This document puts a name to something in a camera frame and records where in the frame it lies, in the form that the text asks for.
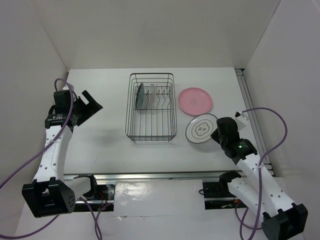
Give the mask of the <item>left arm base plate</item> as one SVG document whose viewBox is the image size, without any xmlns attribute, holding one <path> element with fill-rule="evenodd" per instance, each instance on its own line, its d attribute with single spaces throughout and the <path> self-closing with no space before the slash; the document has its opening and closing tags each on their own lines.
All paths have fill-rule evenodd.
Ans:
<svg viewBox="0 0 320 240">
<path fill-rule="evenodd" d="M 96 186 L 94 193 L 86 193 L 82 198 L 87 201 L 94 213 L 113 212 L 115 190 L 114 183 L 101 183 Z"/>
</svg>

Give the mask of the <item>blue floral green plate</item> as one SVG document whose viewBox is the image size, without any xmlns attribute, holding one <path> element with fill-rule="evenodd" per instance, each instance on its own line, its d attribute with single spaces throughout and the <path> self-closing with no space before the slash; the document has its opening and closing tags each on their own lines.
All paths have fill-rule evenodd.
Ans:
<svg viewBox="0 0 320 240">
<path fill-rule="evenodd" d="M 146 108 L 145 105 L 145 85 L 141 83 L 137 89 L 136 98 L 135 98 L 135 109 L 143 110 Z"/>
</svg>

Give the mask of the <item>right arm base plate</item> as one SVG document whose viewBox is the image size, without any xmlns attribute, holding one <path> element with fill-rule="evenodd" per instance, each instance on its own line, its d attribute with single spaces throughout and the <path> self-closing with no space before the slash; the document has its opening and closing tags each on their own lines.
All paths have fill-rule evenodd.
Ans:
<svg viewBox="0 0 320 240">
<path fill-rule="evenodd" d="M 246 207 L 239 198 L 222 191 L 218 182 L 203 182 L 198 193 L 204 197 L 206 210 L 234 209 L 237 204 L 240 208 Z"/>
</svg>

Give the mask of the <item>clear glass plate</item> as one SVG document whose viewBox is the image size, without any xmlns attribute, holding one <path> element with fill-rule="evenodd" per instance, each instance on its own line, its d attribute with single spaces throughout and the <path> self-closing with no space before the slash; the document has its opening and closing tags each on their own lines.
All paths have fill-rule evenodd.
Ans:
<svg viewBox="0 0 320 240">
<path fill-rule="evenodd" d="M 147 102 L 147 109 L 151 109 L 156 98 L 156 86 L 151 84 L 148 88 L 148 102 Z"/>
</svg>

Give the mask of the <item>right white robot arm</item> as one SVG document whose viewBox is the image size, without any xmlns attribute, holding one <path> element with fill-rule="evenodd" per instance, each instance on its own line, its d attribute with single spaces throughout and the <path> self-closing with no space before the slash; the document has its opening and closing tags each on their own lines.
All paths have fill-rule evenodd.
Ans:
<svg viewBox="0 0 320 240">
<path fill-rule="evenodd" d="M 219 176 L 218 190 L 223 196 L 239 198 L 261 223 L 269 240 L 288 240 L 301 234 L 308 210 L 296 204 L 278 185 L 260 161 L 261 157 L 248 140 L 240 137 L 238 124 L 231 117 L 222 117 L 211 138 L 220 144 L 224 154 L 245 174 L 234 170 Z"/>
</svg>

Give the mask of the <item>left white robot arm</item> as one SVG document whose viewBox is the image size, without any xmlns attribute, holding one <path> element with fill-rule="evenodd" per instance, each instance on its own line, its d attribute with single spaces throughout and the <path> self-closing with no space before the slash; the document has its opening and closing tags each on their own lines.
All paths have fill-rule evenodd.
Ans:
<svg viewBox="0 0 320 240">
<path fill-rule="evenodd" d="M 103 108 L 86 90 L 82 95 L 87 103 L 68 89 L 53 94 L 54 105 L 44 121 L 45 151 L 32 182 L 22 187 L 22 196 L 36 218 L 72 213 L 78 199 L 92 200 L 99 193 L 93 174 L 81 174 L 69 182 L 64 180 L 74 128 Z"/>
</svg>

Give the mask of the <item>white plate dark rim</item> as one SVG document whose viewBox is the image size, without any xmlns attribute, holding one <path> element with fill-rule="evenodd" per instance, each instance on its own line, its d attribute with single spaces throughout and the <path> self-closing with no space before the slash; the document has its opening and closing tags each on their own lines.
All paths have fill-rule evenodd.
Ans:
<svg viewBox="0 0 320 240">
<path fill-rule="evenodd" d="M 218 118 L 211 113 L 196 116 L 185 129 L 186 139 L 193 144 L 205 143 L 217 129 L 217 120 Z"/>
</svg>

